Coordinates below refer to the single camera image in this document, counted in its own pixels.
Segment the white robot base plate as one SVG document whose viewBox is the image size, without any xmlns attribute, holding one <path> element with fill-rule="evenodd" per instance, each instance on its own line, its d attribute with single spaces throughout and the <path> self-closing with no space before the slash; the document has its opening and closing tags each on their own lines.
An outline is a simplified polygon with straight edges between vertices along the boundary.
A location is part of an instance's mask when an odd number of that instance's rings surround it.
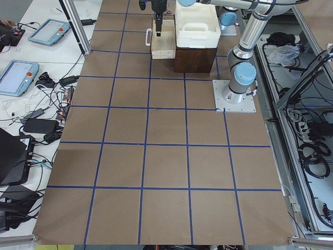
<svg viewBox="0 0 333 250">
<path fill-rule="evenodd" d="M 255 113 L 254 97 L 251 87 L 242 94 L 229 89 L 229 80 L 212 80 L 215 110 L 226 113 Z"/>
</svg>

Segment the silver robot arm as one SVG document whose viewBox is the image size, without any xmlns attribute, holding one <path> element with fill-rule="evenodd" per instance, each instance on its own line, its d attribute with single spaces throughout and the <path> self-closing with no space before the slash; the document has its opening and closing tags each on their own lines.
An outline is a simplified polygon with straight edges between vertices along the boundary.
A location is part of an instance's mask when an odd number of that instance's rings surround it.
<svg viewBox="0 0 333 250">
<path fill-rule="evenodd" d="M 234 7 L 216 6 L 215 7 L 221 35 L 222 36 L 236 36 L 236 26 L 238 26 L 237 21 L 237 10 Z"/>
<path fill-rule="evenodd" d="M 177 1 L 175 13 L 176 46 L 186 49 L 216 49 L 221 36 L 215 8 L 244 9 L 251 12 L 248 24 L 228 55 L 231 79 L 222 90 L 223 99 L 241 103 L 257 71 L 249 63 L 253 49 L 272 16 L 288 11 L 299 1 Z"/>
</svg>

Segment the person hand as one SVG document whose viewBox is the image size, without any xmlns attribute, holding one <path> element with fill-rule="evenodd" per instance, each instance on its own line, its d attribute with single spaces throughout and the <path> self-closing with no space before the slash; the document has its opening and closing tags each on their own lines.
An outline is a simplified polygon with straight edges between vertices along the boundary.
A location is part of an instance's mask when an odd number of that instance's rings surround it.
<svg viewBox="0 0 333 250">
<path fill-rule="evenodd" d="M 1 20 L 1 24 L 5 25 L 7 27 L 11 27 L 11 28 L 17 25 L 14 21 L 12 21 L 10 19 Z"/>
</svg>

